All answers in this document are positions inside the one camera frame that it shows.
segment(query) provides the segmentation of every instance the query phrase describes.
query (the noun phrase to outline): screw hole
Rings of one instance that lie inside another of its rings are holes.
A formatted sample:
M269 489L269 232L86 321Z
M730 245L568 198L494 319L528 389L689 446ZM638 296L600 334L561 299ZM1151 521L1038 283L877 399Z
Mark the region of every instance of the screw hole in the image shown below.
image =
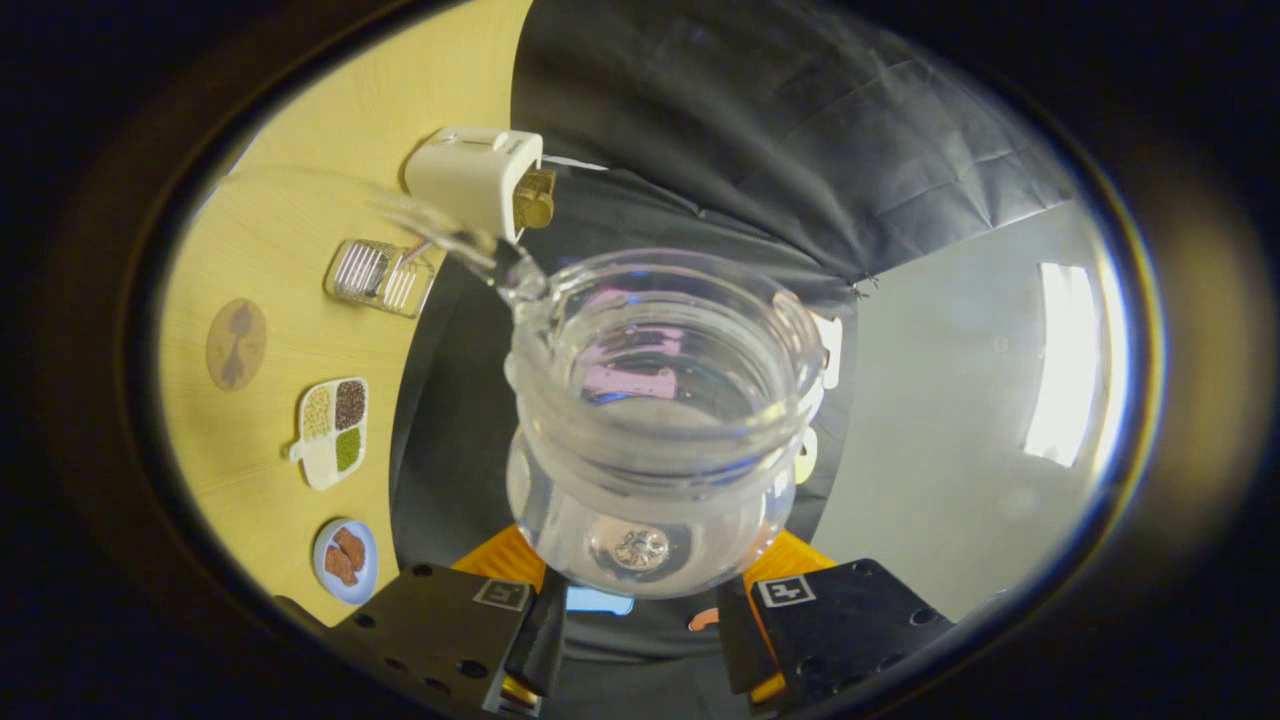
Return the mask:
M451 694L453 692L449 689L449 685L445 685L444 683L436 680L435 678L422 678L422 684L431 688L433 691L442 692L444 694Z
M474 680L479 680L489 674L489 669L475 660L462 660L458 662L458 673L462 673Z
M913 625L927 625L937 619L938 619L938 611L932 607L924 607L911 614Z
M832 694L842 693L842 692L847 691L849 688L856 685L858 683L861 683L865 679L867 679L867 675L850 675L850 676L845 678L844 680L836 683L836 687L831 688L831 692L832 692Z
M888 670L890 667L892 667L892 666L897 665L899 662L901 662L902 659L905 659L905 657L906 656L902 655L901 652L895 652L893 655L886 657L884 660L881 660L881 664L876 666L876 671L877 673L883 673L884 670Z
M827 673L827 661L820 657L805 657L796 664L796 675L813 678Z

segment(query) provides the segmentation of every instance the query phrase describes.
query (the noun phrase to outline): glass jar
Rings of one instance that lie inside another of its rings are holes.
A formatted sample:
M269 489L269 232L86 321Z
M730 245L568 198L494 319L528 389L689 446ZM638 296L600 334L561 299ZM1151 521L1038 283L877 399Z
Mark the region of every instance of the glass jar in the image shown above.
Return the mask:
M520 428L507 492L548 565L678 597L741 573L795 497L823 347L799 299L675 250L591 258L516 307L506 373Z

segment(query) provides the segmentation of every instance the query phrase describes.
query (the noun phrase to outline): white divided tray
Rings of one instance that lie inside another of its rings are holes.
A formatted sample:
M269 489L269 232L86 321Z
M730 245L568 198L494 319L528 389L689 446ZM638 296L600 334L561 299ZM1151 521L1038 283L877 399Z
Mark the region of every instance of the white divided tray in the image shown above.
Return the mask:
M338 400L339 395L352 391L344 389L343 383L358 386L360 396L364 397L362 407L355 419L348 424L338 427ZM307 409L315 404L311 423L307 421ZM317 427L317 420L323 421ZM365 461L365 447L369 445L369 383L364 378L342 378L311 386L298 402L298 441L289 446L288 457L291 462L302 462L302 474L315 489L330 488L355 473ZM338 442L344 433L355 430L360 437L360 450L356 459L347 466L338 466Z

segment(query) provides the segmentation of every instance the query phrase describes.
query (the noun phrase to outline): gray wall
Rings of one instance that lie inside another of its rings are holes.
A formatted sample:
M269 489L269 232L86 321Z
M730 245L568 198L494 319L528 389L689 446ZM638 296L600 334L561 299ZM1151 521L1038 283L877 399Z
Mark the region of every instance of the gray wall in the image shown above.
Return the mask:
M876 559L952 620L1053 553L1092 497L1107 375L1103 361L1073 468L1021 451L1043 363L1037 264L1087 268L1101 316L1098 258L1068 202L859 286L872 297L842 378L854 413L818 550Z

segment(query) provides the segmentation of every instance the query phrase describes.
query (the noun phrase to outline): black metal plate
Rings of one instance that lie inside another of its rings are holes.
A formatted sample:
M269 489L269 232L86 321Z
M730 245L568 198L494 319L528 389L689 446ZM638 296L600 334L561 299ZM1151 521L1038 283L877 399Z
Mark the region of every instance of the black metal plate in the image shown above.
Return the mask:
M424 562L328 630L325 641L411 694L444 693L492 711L532 600L527 584Z
M954 626L873 560L764 580L751 592L786 678L787 706L851 687Z

